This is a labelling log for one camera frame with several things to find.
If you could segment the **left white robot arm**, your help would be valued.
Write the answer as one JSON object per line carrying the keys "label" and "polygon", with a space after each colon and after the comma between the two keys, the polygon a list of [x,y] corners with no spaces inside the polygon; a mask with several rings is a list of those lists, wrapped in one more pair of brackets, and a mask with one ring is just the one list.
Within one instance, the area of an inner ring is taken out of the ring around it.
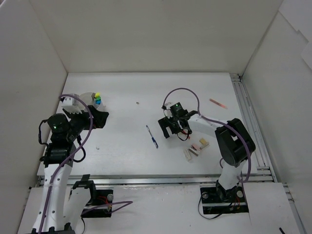
{"label": "left white robot arm", "polygon": [[82,149],[83,141],[74,142],[82,131],[101,129],[108,112],[90,107],[80,114],[54,114],[47,119],[52,131],[51,142],[41,159],[44,164],[44,187],[38,216],[32,227],[33,234],[73,234],[84,207],[98,197],[95,184],[89,175],[83,175],[72,187],[69,199],[65,198],[74,155]]}

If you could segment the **blue gel pen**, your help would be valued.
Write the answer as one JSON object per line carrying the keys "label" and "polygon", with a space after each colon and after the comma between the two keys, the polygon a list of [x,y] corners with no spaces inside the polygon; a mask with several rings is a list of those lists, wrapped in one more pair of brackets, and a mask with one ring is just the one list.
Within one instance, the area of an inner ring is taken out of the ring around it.
{"label": "blue gel pen", "polygon": [[151,136],[151,139],[152,139],[153,144],[155,145],[156,149],[158,149],[158,143],[156,142],[156,140],[155,140],[154,136],[152,135],[152,132],[150,131],[149,126],[148,126],[148,125],[146,125],[146,128],[147,128],[148,133],[149,133],[149,134],[150,134],[150,136]]}

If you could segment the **pink pen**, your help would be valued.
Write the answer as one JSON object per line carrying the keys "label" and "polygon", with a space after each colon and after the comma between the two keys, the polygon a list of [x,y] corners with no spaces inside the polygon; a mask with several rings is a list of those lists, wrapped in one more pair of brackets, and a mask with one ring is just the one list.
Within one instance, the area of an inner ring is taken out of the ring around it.
{"label": "pink pen", "polygon": [[216,105],[218,105],[218,106],[220,106],[221,108],[228,109],[227,106],[225,106],[224,104],[222,104],[222,103],[220,103],[220,102],[218,102],[218,101],[216,101],[216,100],[214,100],[212,98],[210,98],[209,101],[214,103],[214,104],[216,104]]}

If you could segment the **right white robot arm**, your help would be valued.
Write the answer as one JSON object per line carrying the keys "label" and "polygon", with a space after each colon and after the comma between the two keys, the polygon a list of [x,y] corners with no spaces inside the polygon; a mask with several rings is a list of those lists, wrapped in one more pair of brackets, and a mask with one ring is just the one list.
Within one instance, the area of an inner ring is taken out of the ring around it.
{"label": "right white robot arm", "polygon": [[243,122],[238,118],[228,121],[207,118],[198,111],[188,112],[179,102],[169,108],[164,105],[162,109],[164,117],[158,123],[165,138],[170,137],[167,129],[175,135],[185,131],[189,136],[196,131],[216,138],[225,163],[215,194],[222,201],[229,200],[235,194],[243,165],[251,161],[255,151],[255,143]]}

